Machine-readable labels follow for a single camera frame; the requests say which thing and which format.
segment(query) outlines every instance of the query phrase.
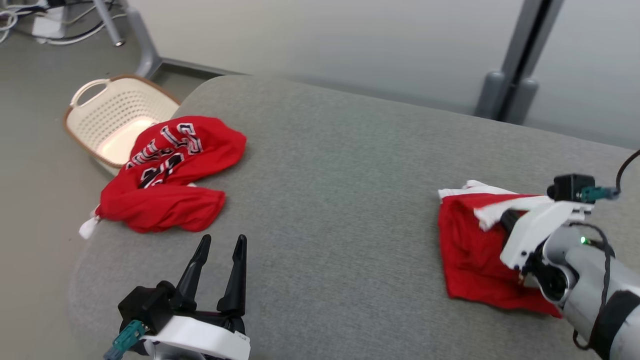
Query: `laundry basket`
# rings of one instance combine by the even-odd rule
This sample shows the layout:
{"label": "laundry basket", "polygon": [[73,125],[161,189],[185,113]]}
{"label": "laundry basket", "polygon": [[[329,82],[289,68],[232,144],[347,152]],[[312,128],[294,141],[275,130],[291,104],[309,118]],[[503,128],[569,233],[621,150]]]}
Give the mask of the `laundry basket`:
{"label": "laundry basket", "polygon": [[[83,104],[78,100],[93,86],[104,89]],[[91,81],[71,99],[64,125],[67,133],[113,175],[127,163],[140,133],[170,120],[180,106],[160,86],[136,75]]]}

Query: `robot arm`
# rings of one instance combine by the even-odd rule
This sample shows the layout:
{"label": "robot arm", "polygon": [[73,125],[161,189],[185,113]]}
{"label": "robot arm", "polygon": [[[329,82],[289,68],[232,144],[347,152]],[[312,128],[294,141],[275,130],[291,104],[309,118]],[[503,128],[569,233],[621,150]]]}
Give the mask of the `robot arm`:
{"label": "robot arm", "polygon": [[[569,188],[569,194],[555,197],[566,200],[540,206],[505,227],[510,234],[500,260],[533,277],[575,329],[578,347],[592,348],[602,359],[640,359],[640,275],[615,258],[606,238],[580,235],[579,225],[597,227],[571,220],[590,213],[593,204],[579,201],[579,186]],[[578,334],[588,340],[586,346],[577,342]]]}

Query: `power adapter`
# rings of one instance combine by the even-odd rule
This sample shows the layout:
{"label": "power adapter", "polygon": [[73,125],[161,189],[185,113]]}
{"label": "power adapter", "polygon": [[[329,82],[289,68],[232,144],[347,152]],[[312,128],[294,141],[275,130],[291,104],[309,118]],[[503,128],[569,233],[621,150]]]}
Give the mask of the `power adapter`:
{"label": "power adapter", "polygon": [[31,34],[36,37],[36,41],[41,44],[44,44],[46,40],[38,37],[63,38],[65,37],[65,31],[67,30],[67,25],[64,23],[66,18],[66,6],[49,8],[46,16],[38,16],[35,18]]}

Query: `table surface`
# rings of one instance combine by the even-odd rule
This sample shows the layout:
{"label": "table surface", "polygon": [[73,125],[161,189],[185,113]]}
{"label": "table surface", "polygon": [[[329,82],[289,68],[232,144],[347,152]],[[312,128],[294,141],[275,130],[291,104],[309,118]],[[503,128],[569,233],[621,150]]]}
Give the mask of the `table surface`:
{"label": "table surface", "polygon": [[[248,238],[246,333],[252,359],[587,359],[549,316],[447,297],[438,246],[439,188],[468,179],[543,193],[554,176],[613,184],[630,150],[536,129],[285,81],[225,76],[176,117],[219,117],[248,138],[244,158],[198,186],[227,203],[203,233],[138,234],[103,221],[70,287],[74,331],[99,358],[116,305],[137,285],[174,284],[202,234],[213,237],[196,296],[214,310],[237,236]],[[639,179],[590,220],[640,270]]]}

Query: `white partition wall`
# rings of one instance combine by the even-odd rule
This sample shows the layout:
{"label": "white partition wall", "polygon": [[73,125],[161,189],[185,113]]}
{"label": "white partition wall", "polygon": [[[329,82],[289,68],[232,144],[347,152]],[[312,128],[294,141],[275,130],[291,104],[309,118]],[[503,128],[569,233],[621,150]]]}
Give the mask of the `white partition wall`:
{"label": "white partition wall", "polygon": [[525,126],[640,147],[640,1],[564,0]]}
{"label": "white partition wall", "polygon": [[129,0],[159,55],[471,114],[522,0]]}

